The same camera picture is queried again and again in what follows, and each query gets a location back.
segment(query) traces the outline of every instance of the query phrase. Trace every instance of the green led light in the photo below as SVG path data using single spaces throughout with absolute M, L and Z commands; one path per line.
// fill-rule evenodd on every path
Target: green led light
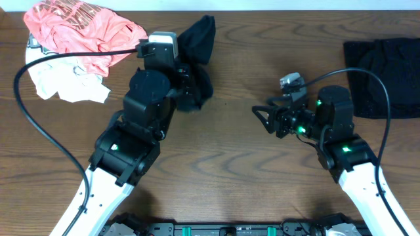
M 306 129 L 303 127 L 297 127 L 297 132 L 300 132 L 300 133 L 306 132 Z
M 348 148 L 347 146 L 343 147 L 343 152 L 348 152 L 348 151 L 352 151 L 352 150 Z
M 118 145 L 117 144 L 112 144 L 111 150 L 112 151 L 118 151 Z

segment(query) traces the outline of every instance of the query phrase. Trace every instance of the pink cloth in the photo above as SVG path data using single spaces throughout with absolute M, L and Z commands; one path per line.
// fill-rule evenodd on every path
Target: pink cloth
M 25 24 L 39 44 L 65 52 L 109 52 L 133 49 L 147 39 L 144 29 L 115 12 L 78 0 L 44 0 L 24 16 Z M 109 66 L 128 54 L 81 56 L 89 73 L 108 76 Z

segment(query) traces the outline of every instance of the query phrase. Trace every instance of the black towel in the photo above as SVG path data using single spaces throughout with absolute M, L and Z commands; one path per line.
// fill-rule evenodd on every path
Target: black towel
M 420 39 L 385 39 L 344 44 L 347 67 L 380 77 L 387 88 L 392 118 L 420 117 Z M 385 118 L 385 95 L 379 83 L 359 72 L 348 73 L 354 115 Z
M 188 63 L 200 90 L 197 104 L 182 106 L 182 110 L 200 109 L 212 97 L 213 87 L 207 72 L 199 64 L 208 64 L 216 36 L 214 16 L 203 16 L 178 37 L 178 54 L 181 62 Z

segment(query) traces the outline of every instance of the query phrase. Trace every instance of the black fabric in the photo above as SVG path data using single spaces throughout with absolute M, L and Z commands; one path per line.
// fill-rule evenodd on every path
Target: black fabric
M 344 44 L 347 67 L 378 75 L 387 88 L 392 118 L 420 117 L 420 39 L 385 39 Z M 354 115 L 370 119 L 387 116 L 385 95 L 374 79 L 348 73 Z
M 213 95 L 210 77 L 199 64 L 209 63 L 215 36 L 215 18 L 206 15 L 178 37 L 178 56 L 181 62 L 190 64 L 192 75 L 200 90 L 198 104 L 185 104 L 182 110 L 199 109 Z

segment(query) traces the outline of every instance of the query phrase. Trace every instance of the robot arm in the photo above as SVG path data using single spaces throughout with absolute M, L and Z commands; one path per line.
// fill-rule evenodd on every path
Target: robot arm
M 253 113 L 269 133 L 278 138 L 296 134 L 316 141 L 318 160 L 334 181 L 352 199 L 372 235 L 403 235 L 378 193 L 375 180 L 377 158 L 369 145 L 353 133 L 353 104 L 346 88 L 328 86 L 318 94 L 316 112 L 307 109 L 308 98 L 303 78 L 290 74 L 280 79 L 285 96 L 272 98 L 271 106 L 254 106 Z M 272 101 L 289 102 L 277 106 Z M 266 119 L 260 112 L 266 112 Z M 419 235 L 379 170 L 379 183 L 393 213 L 408 235 Z M 338 235 L 330 231 L 327 235 Z
M 372 163 L 356 165 L 353 171 L 345 170 L 341 174 L 339 184 L 356 205 L 372 235 L 402 235 L 378 194 L 374 173 L 375 166 Z M 419 235 L 392 194 L 382 169 L 379 171 L 379 179 L 392 211 L 408 235 Z
M 87 210 L 79 217 L 68 235 L 98 235 L 118 205 L 132 192 L 128 183 L 116 185 L 117 178 L 101 168 L 86 170 L 91 185 L 91 197 Z M 77 214 L 84 198 L 85 183 L 82 182 L 72 203 L 50 235 L 61 236 Z
M 89 201 L 68 235 L 101 232 L 112 212 L 159 156 L 159 141 L 166 137 L 174 110 L 185 103 L 197 104 L 200 90 L 190 66 L 177 58 L 175 33 L 155 32 L 136 49 L 137 57 L 144 58 L 145 70 L 138 69 L 132 77 L 123 110 L 114 114 L 95 143 L 85 172 L 91 187 Z M 84 196 L 82 182 L 51 235 L 65 232 Z

